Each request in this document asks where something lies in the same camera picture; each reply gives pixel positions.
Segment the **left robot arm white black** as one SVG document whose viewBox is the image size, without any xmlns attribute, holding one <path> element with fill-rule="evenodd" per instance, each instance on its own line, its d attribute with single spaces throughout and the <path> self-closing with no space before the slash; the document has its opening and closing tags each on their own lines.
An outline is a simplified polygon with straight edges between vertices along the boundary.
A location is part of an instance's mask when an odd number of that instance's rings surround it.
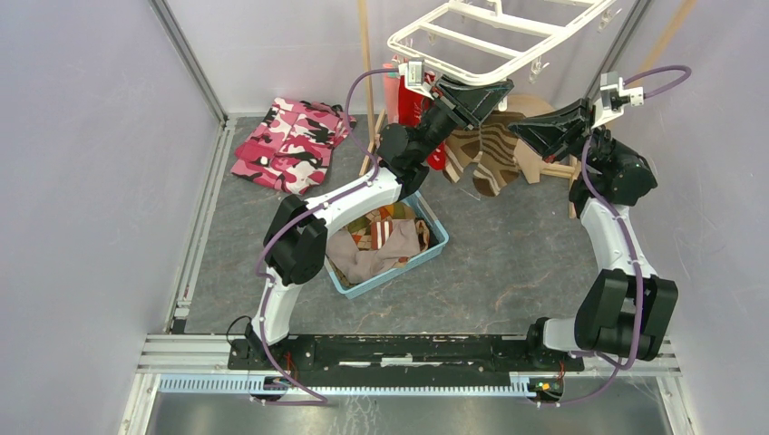
<svg viewBox="0 0 769 435">
<path fill-rule="evenodd" d="M 382 129 L 378 160 L 364 176 L 320 197 L 282 199 L 256 265 L 265 289 L 246 331 L 255 363 L 269 370 L 283 362 L 290 316 L 303 284 L 324 266 L 327 240 L 354 218 L 414 194 L 429 173 L 429 155 L 455 130 L 479 129 L 513 87 L 510 79 L 471 86 L 440 78 L 417 125 Z"/>
</svg>

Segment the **pink sock green patches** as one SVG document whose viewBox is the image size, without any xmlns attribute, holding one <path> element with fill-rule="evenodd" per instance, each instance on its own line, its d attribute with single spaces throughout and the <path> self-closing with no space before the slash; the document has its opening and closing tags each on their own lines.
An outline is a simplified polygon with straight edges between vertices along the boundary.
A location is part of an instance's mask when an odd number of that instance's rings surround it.
<svg viewBox="0 0 769 435">
<path fill-rule="evenodd" d="M 396 56 L 394 56 L 390 62 L 383 64 L 385 69 L 394 69 L 393 72 L 388 72 L 382 78 L 385 109 L 389 123 L 397 123 L 399 120 L 398 100 L 401 81 L 399 64 L 400 62 Z"/>
</svg>

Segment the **red sock white trim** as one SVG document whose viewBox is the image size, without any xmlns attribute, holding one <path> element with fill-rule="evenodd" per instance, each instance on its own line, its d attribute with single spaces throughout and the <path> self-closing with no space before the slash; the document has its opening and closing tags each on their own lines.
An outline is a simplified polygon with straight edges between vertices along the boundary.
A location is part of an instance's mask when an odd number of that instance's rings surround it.
<svg viewBox="0 0 769 435">
<path fill-rule="evenodd" d="M 408 89 L 402 77 L 398 88 L 397 122 L 406 126 L 417 126 L 432 102 L 429 97 Z"/>
</svg>

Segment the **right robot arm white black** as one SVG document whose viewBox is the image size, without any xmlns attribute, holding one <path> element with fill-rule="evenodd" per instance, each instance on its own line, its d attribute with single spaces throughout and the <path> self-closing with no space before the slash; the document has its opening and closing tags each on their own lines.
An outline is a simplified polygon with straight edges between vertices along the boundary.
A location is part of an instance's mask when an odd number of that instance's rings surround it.
<svg viewBox="0 0 769 435">
<path fill-rule="evenodd" d="M 597 112 L 581 99 L 508 126 L 547 162 L 580 161 L 569 201 L 589 235 L 598 267 L 573 317 L 541 318 L 530 328 L 523 355 L 536 370 L 550 368 L 560 352 L 614 356 L 620 367 L 652 361 L 677 304 L 676 283 L 649 264 L 629 219 L 631 207 L 657 187 L 657 179 L 644 157 L 598 124 Z"/>
</svg>

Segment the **white clip hanger frame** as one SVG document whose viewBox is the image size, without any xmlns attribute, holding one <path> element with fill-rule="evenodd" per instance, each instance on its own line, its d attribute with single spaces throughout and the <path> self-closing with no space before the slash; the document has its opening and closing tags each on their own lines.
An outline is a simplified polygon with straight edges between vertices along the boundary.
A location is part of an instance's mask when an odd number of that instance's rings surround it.
<svg viewBox="0 0 769 435">
<path fill-rule="evenodd" d="M 387 39 L 403 59 L 480 86 L 543 61 L 583 29 L 603 31 L 622 12 L 616 1 L 442 1 Z"/>
</svg>

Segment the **brown striped sock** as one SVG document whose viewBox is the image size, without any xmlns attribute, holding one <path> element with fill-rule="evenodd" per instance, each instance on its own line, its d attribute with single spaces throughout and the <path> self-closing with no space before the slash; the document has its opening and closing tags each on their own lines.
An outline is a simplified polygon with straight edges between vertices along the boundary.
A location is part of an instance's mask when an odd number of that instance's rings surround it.
<svg viewBox="0 0 769 435">
<path fill-rule="evenodd" d="M 443 175 L 457 183 L 469 165 L 480 161 L 481 144 L 481 134 L 477 130 L 454 130 L 444 143 Z"/>
<path fill-rule="evenodd" d="M 520 121 L 519 112 L 499 112 L 486 119 L 480 128 L 480 159 L 472 174 L 476 190 L 483 196 L 496 197 L 520 176 L 520 167 L 514 151 L 518 136 L 509 124 Z"/>
</svg>

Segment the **red sock white stars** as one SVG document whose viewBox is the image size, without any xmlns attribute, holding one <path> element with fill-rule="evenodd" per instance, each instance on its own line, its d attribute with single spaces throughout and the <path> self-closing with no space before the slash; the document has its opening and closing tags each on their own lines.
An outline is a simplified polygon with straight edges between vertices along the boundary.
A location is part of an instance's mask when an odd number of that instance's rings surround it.
<svg viewBox="0 0 769 435">
<path fill-rule="evenodd" d="M 436 171 L 443 171 L 446 167 L 446 153 L 444 143 L 441 142 L 426 159 L 427 165 Z"/>
</svg>

